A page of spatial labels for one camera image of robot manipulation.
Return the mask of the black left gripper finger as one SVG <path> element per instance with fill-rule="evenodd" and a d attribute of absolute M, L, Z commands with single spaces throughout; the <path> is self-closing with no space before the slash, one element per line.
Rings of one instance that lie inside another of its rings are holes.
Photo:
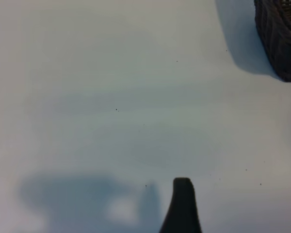
<path fill-rule="evenodd" d="M 173 180 L 173 194 L 160 233 L 202 233 L 194 186 L 189 178 Z"/>

